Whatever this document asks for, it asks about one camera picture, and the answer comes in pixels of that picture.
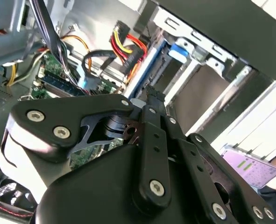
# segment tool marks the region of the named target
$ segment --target green circuit board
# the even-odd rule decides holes
[[[60,76],[63,72],[61,64],[56,60],[56,58],[51,54],[47,53],[44,58],[46,71],[53,73],[54,75]]]
[[[31,96],[34,99],[48,99],[48,98],[52,98],[51,96],[49,96],[49,94],[47,93],[47,91],[45,89],[39,89],[37,87],[33,87],[32,92],[31,92]]]

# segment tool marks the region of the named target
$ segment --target black plastic part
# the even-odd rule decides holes
[[[239,223],[271,223],[271,219],[266,215],[264,215],[266,218],[261,220],[253,212],[253,206],[264,211],[264,208],[269,208],[269,205],[219,156],[217,151],[202,136],[195,133],[191,134],[188,136],[188,141],[196,145],[203,157],[212,165],[214,171],[211,176],[212,180],[220,183],[229,194],[231,212]]]
[[[153,1],[147,1],[145,8],[143,9],[141,15],[139,16],[136,24],[134,25],[134,31],[143,34],[144,29],[148,25],[148,22],[154,13],[155,9],[157,7],[157,4]]]
[[[59,178],[38,205],[36,223],[197,223],[189,180],[173,161],[169,161],[172,200],[168,208],[156,217],[136,208],[132,190],[138,155],[137,146],[124,145]]]
[[[193,192],[196,208],[196,216],[199,217],[200,223],[216,223],[219,219],[214,213],[212,205],[219,204],[226,213],[224,223],[235,223],[234,216],[224,205],[218,191],[210,179],[210,174],[205,169],[204,162],[199,154],[197,147],[185,140],[185,135],[182,133],[180,126],[177,123],[172,123],[170,117],[165,116],[162,121],[165,123],[166,133],[169,136],[168,149],[173,148],[175,153],[182,159],[185,166],[186,178],[193,180],[190,184],[190,190]]]
[[[130,27],[127,24],[125,24],[124,22],[118,20],[114,29],[116,29],[116,28],[118,28],[119,40],[123,44],[129,31],[130,31]]]
[[[127,75],[138,63],[141,57],[143,57],[144,51],[141,48],[135,48],[133,52],[128,56],[127,60],[124,62],[119,71],[122,74]]]
[[[133,105],[130,102],[124,105],[123,100],[128,102],[128,99],[122,95],[107,94],[93,97],[20,101],[13,107],[10,115],[14,122],[27,131],[23,136],[11,133],[11,137],[48,161],[64,161],[69,158],[71,152],[82,149],[81,145],[87,144],[93,128],[101,119],[112,115],[128,116],[131,114],[134,109]],[[30,121],[27,113],[31,110],[39,110],[44,114],[45,119],[41,122]],[[89,129],[81,133],[80,127],[87,125]],[[56,137],[53,130],[57,126],[68,128],[71,133],[70,137],[66,139]],[[35,140],[36,144],[31,145],[29,143],[31,140]]]
[[[155,95],[160,104],[160,94],[151,94]],[[28,120],[29,110],[43,112],[45,120]],[[151,105],[141,111],[121,95],[23,101],[13,108],[7,128],[15,143],[25,150],[59,161],[77,145],[111,141],[107,133],[122,133],[123,124],[127,126],[130,120],[139,122],[136,130],[129,132],[134,134],[129,144],[124,143],[51,184],[36,210],[37,223],[80,224],[86,223],[89,216],[90,223],[100,224],[276,224],[276,215],[274,220],[266,215],[264,219],[255,216],[253,206],[262,212],[264,208],[272,209],[200,135],[200,143],[196,134],[189,136],[188,142],[178,122]],[[56,126],[67,127],[71,136],[54,136]],[[218,184],[210,174],[219,178]],[[163,185],[163,192],[157,184],[156,190],[151,188],[153,180]],[[224,205],[228,200],[232,213]],[[225,211],[224,220],[213,208],[215,203]],[[104,205],[109,208],[106,215]]]
[[[133,200],[140,211],[150,216],[166,209],[171,201],[166,132],[160,128],[161,115],[153,111],[148,105],[143,107],[139,131],[133,137],[134,140],[138,139],[136,143],[140,149]],[[150,190],[149,185],[153,180],[163,185],[162,196]]]
[[[151,85],[146,86],[147,92],[147,104],[153,106],[156,111],[162,115],[166,115],[165,108],[165,95],[159,91],[156,91]]]

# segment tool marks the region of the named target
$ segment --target screw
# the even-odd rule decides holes
[[[217,203],[212,204],[212,209],[214,211],[214,213],[222,220],[226,219],[226,212],[224,211],[224,209],[222,208],[222,206],[220,206]]]
[[[71,135],[71,132],[66,127],[58,126],[54,129],[54,135],[58,138],[66,139]]]
[[[159,182],[159,181],[156,181],[156,180],[152,180],[150,182],[150,190],[156,195],[156,196],[159,196],[159,197],[162,197],[165,193],[165,189],[163,187],[163,185]]]
[[[171,121],[172,124],[176,124],[176,120],[174,118],[170,118],[169,120]]]
[[[152,113],[156,113],[156,111],[155,111],[154,109],[152,109],[152,108],[150,108],[149,110],[150,110],[150,112],[152,112]]]
[[[268,208],[264,208],[264,212],[268,215],[270,219],[275,219],[275,216],[273,215],[273,213],[271,213],[271,211]]]
[[[248,69],[244,69],[244,70],[242,71],[242,73],[243,73],[244,75],[247,75],[247,74],[249,74],[249,70],[248,70]]]
[[[44,114],[39,111],[29,111],[27,113],[27,118],[34,122],[40,122],[44,120]]]
[[[195,139],[198,141],[198,142],[202,142],[202,139],[196,135]]]
[[[259,217],[260,219],[263,219],[262,212],[256,206],[253,206],[252,209],[253,209],[253,212],[257,215],[257,217]]]
[[[125,100],[122,100],[121,103],[124,104],[125,106],[128,106],[128,105],[129,105],[128,102],[125,101]]]

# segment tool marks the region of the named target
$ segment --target bolt hole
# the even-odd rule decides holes
[[[197,169],[198,169],[200,172],[203,172],[203,169],[202,169],[200,166],[197,166]]]
[[[223,187],[223,185],[220,184],[219,182],[215,182],[214,185],[216,186],[218,193],[222,198],[223,203],[224,204],[229,203],[229,194],[226,191],[226,189]]]
[[[159,148],[159,147],[157,147],[157,146],[153,147],[153,149],[154,149],[157,153],[159,153],[159,152],[160,152],[160,148]]]
[[[66,131],[64,131],[64,130],[59,130],[59,131],[58,131],[58,134],[66,135]]]
[[[33,114],[31,114],[31,117],[39,119],[39,118],[40,118],[40,115],[37,114],[37,113],[33,113]]]
[[[133,135],[133,134],[135,134],[136,131],[137,131],[137,129],[135,127],[131,127],[127,130],[127,134]]]

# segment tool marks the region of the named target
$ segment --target wire bundle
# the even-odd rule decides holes
[[[64,72],[69,75],[67,60],[67,48],[64,42],[56,33],[51,21],[48,10],[41,0],[30,0],[31,8],[36,20],[36,23],[42,33],[42,36],[50,49],[52,55],[62,64]]]
[[[137,47],[141,48],[144,51],[144,55],[141,59],[141,60],[143,60],[146,57],[147,51],[148,51],[145,44],[142,41],[140,41],[139,39],[132,36],[131,34],[128,34],[127,38],[130,39]],[[122,61],[122,63],[124,63],[125,60],[128,58],[128,56],[133,53],[133,51],[131,49],[127,49],[121,44],[117,30],[113,31],[113,35],[111,36],[111,45],[112,45],[113,51],[115,52],[117,57]],[[128,75],[126,84],[129,83],[129,81],[133,78],[134,73],[139,68],[139,64],[140,64],[140,62],[138,62],[134,66],[134,68]]]

